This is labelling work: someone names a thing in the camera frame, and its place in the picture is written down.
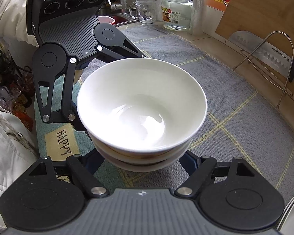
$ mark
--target person's arm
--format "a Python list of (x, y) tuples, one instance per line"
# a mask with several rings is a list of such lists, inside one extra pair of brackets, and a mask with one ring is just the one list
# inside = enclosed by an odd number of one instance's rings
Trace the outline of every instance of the person's arm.
[(26, 0), (0, 0), (0, 37), (15, 37), (38, 47), (26, 31)]

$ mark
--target silver screw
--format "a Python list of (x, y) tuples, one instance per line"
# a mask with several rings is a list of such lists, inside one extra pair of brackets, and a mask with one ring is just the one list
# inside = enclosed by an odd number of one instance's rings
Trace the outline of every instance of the silver screw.
[(74, 121), (75, 120), (75, 115), (74, 114), (69, 114), (69, 120)]
[(189, 187), (180, 187), (179, 189), (177, 189), (177, 192), (181, 195), (190, 195), (193, 190)]
[(96, 194), (96, 195), (102, 195), (105, 194), (107, 192), (107, 189), (101, 186), (96, 186), (94, 188), (91, 189), (92, 194)]
[(72, 57), (72, 58), (70, 59), (70, 63), (76, 63), (76, 59), (75, 59), (75, 57)]
[(44, 116), (43, 116), (43, 121), (44, 121), (45, 123), (47, 123), (47, 122), (49, 121), (49, 116), (48, 116), (48, 115), (44, 115)]

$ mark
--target cutting board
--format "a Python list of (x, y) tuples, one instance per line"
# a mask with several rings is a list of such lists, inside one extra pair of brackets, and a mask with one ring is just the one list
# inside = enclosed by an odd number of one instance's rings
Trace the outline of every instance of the cutting board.
[[(216, 33), (228, 39), (239, 30), (262, 39), (272, 31), (282, 31), (294, 45), (294, 0), (230, 0)], [(292, 57), (291, 45), (284, 36), (273, 35), (268, 42)], [(273, 72), (285, 82), (285, 77)], [(288, 88), (294, 93), (294, 80), (288, 83)]]

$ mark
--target ribbed surface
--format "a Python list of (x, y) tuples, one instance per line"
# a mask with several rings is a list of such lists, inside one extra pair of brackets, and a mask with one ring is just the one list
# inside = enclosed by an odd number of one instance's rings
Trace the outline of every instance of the ribbed surface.
[(39, 27), (41, 40), (60, 44), (70, 56), (79, 60), (95, 53), (97, 41), (93, 34), (95, 25), (99, 22), (93, 11), (49, 20)]
[[(190, 200), (172, 196), (168, 189), (116, 189), (112, 196), (91, 200), (78, 219), (41, 232), (43, 235), (230, 235), (209, 223)], [(5, 235), (31, 234), (9, 229)], [(277, 235), (274, 230), (259, 235)]]

